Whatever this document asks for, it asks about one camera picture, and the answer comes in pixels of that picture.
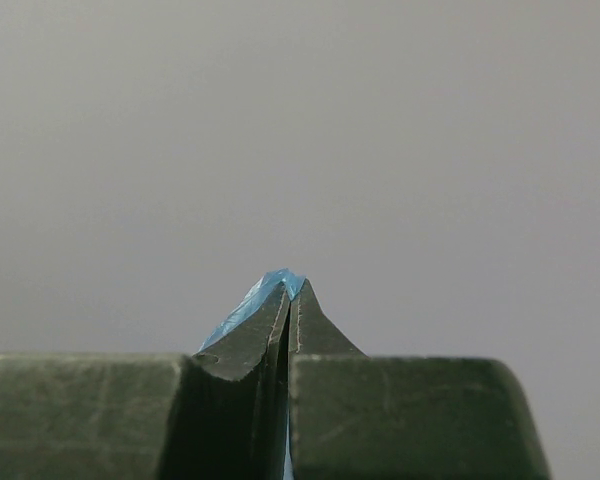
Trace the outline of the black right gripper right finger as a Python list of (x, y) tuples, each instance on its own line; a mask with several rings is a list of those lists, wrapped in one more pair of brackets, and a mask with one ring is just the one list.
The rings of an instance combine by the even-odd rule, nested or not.
[(521, 383), (489, 358), (368, 356), (310, 283), (290, 309), (297, 479), (547, 479)]

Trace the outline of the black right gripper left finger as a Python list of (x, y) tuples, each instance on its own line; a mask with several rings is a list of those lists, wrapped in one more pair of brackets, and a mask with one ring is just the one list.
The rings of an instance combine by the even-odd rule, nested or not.
[(281, 478), (289, 310), (196, 354), (0, 353), (0, 479)]

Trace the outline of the blue plastic trash bag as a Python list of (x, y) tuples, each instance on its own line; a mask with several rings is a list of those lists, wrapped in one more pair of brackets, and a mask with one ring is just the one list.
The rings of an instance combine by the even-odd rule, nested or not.
[(266, 273), (193, 357), (207, 479), (281, 479), (288, 434), (291, 303), (304, 284)]

